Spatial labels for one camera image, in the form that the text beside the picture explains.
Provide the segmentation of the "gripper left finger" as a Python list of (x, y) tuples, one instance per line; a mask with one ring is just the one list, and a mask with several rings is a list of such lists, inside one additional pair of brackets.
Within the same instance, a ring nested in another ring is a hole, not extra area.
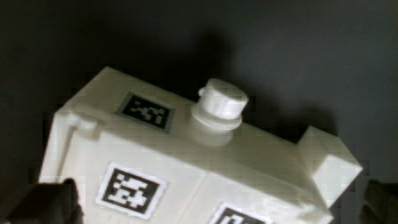
[(73, 179), (36, 185), (2, 224), (84, 224), (84, 209)]

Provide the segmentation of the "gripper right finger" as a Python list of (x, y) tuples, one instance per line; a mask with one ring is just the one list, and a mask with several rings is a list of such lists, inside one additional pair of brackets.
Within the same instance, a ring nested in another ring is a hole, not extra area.
[(368, 182), (359, 224), (398, 224), (398, 183)]

